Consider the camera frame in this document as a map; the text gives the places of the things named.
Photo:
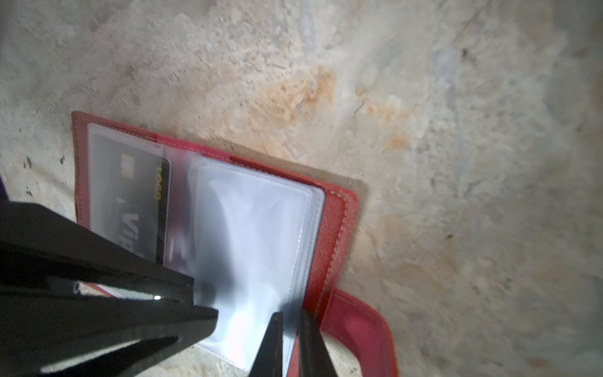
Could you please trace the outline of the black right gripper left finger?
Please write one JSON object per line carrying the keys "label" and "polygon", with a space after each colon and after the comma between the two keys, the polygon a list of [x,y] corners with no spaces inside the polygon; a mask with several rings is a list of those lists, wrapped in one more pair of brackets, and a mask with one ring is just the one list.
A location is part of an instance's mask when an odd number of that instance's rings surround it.
{"label": "black right gripper left finger", "polygon": [[282,312],[275,312],[271,316],[249,377],[283,375],[283,319]]}

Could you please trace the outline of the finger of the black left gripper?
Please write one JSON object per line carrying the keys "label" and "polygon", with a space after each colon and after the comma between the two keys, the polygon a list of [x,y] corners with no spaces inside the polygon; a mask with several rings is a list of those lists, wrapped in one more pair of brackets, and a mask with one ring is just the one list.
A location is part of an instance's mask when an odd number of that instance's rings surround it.
{"label": "finger of the black left gripper", "polygon": [[149,262],[50,209],[1,203],[1,256],[22,255],[31,279],[44,275],[103,284],[193,302],[193,279]]}
{"label": "finger of the black left gripper", "polygon": [[43,368],[109,353],[57,376],[135,376],[209,337],[218,311],[174,300],[50,295],[1,289],[1,374],[42,376]]}

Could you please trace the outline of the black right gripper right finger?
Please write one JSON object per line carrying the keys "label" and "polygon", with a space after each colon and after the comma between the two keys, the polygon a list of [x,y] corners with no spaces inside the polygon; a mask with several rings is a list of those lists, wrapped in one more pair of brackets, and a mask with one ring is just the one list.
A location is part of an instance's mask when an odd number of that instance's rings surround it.
{"label": "black right gripper right finger", "polygon": [[315,318],[301,310],[298,325],[299,375],[301,377],[337,377],[337,372],[320,334]]}

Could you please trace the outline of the black vip credit card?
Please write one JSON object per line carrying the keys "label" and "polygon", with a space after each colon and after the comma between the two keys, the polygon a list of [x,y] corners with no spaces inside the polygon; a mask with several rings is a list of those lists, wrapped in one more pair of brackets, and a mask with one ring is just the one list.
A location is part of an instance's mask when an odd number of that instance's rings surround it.
{"label": "black vip credit card", "polygon": [[171,161],[163,148],[128,137],[90,137],[90,228],[163,264]]}

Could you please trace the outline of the red card holder wallet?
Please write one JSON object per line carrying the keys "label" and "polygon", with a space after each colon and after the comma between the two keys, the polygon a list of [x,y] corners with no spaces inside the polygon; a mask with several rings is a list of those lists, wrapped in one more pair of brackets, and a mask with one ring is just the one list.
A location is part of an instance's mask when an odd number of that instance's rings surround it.
{"label": "red card holder wallet", "polygon": [[305,309],[363,375],[397,375],[384,318],[336,288],[359,210],[353,191],[84,112],[72,113],[72,132],[77,221],[89,230],[91,136],[159,145],[171,161],[161,266],[193,278],[195,303],[218,310],[203,348],[249,371],[270,317],[282,312],[283,375],[300,376]]}

